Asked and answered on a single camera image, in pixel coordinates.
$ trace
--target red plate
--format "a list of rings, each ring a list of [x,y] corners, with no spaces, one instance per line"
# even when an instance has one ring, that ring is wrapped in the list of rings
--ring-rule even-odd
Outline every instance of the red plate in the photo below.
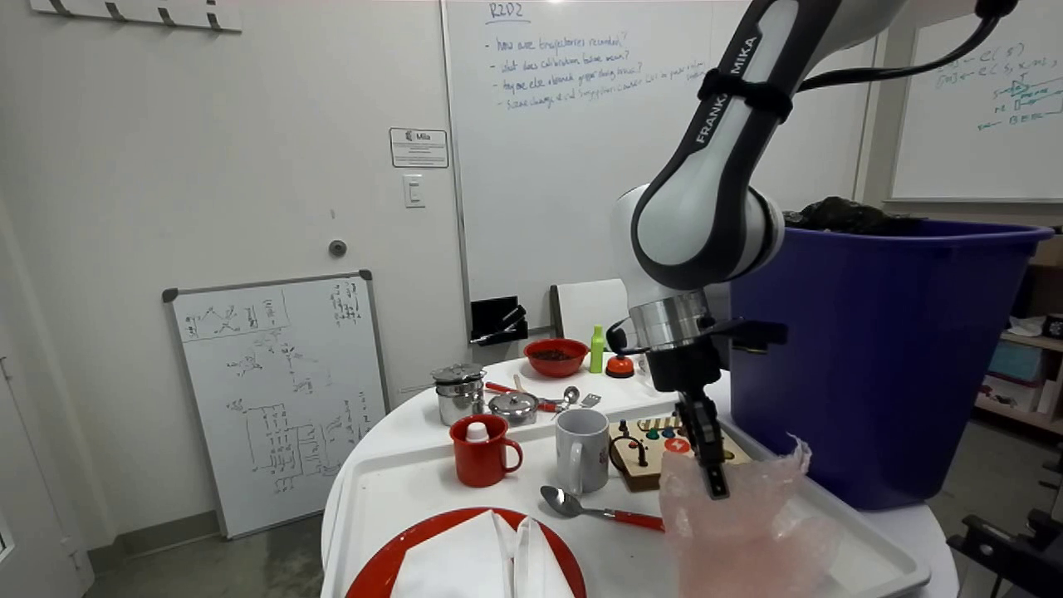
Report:
[[[399,568],[402,566],[402,560],[406,556],[407,550],[429,537],[445,532],[458,524],[472,519],[485,511],[494,511],[499,515],[502,515],[502,518],[512,526],[514,530],[524,520],[524,517],[526,517],[523,513],[509,511],[508,509],[493,509],[488,507],[459,509],[429,517],[394,536],[391,542],[384,545],[384,548],[377,550],[376,554],[361,568],[358,577],[351,584],[351,590],[347,591],[347,598],[389,598],[391,596],[391,587],[395,584],[395,578],[399,577]],[[569,547],[564,545],[564,542],[553,530],[542,524],[539,525],[542,527],[542,533],[546,536],[546,543],[554,550],[554,557],[557,558],[558,564],[561,565],[561,573],[564,574],[564,579],[569,582],[569,587],[572,588],[572,595],[575,598],[587,598],[587,587],[584,586],[584,574],[579,570],[576,558],[572,556],[572,551],[569,550]]]

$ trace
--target white mug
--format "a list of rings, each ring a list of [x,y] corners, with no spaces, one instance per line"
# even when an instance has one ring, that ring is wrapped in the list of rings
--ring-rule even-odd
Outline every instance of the white mug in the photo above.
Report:
[[[561,488],[581,495],[609,481],[609,420],[589,409],[557,418],[557,478]]]

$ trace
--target red mug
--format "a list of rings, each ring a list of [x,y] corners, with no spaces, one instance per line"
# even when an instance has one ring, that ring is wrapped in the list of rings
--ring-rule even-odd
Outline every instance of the red mug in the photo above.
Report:
[[[466,431],[473,422],[487,427],[487,442],[467,442]],[[502,481],[506,474],[512,474],[524,463],[521,445],[506,438],[509,424],[497,415],[470,415],[451,426],[454,441],[454,463],[458,469],[458,480],[467,486],[484,489]],[[517,465],[506,467],[506,446],[517,451]]]

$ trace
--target small silver pot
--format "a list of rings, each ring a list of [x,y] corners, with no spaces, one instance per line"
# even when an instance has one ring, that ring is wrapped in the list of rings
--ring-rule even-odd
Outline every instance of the small silver pot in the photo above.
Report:
[[[504,418],[511,428],[535,424],[539,399],[527,393],[506,393],[491,399],[491,413]]]
[[[477,364],[455,364],[432,373],[439,400],[439,420],[444,426],[484,413],[484,375],[483,368]]]

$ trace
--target round white table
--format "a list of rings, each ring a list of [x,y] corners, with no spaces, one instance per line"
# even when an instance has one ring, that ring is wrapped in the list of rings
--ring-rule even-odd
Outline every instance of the round white table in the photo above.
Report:
[[[638,407],[660,406],[667,412],[676,401],[675,394],[658,393],[648,377],[641,374],[634,379],[617,380],[604,375],[592,375],[584,369],[579,374],[563,380],[544,378],[528,365],[527,360],[518,359],[487,366],[485,380],[512,387],[513,375],[520,374],[525,390],[538,396],[560,398],[566,387],[575,386],[583,395],[594,393],[602,396],[595,408],[603,413],[629,410]],[[730,377],[725,372],[723,378],[706,388],[706,393],[716,404],[721,416],[730,413]],[[551,426],[550,414],[540,414],[535,426]],[[341,515],[350,496],[343,496],[343,488],[354,465],[371,457],[393,455],[415,448],[450,442],[449,430],[439,421],[435,389],[428,389],[395,408],[377,424],[348,457],[328,495],[324,520],[321,526],[321,559],[324,563],[324,584],[322,598],[342,597],[358,571],[347,558],[341,539],[350,537],[354,530],[343,529],[350,525]],[[925,505],[864,513],[864,516],[884,535],[891,537],[912,553],[923,558],[931,570],[930,583],[911,594],[919,598],[955,598],[959,593],[956,563],[945,535],[930,508]]]

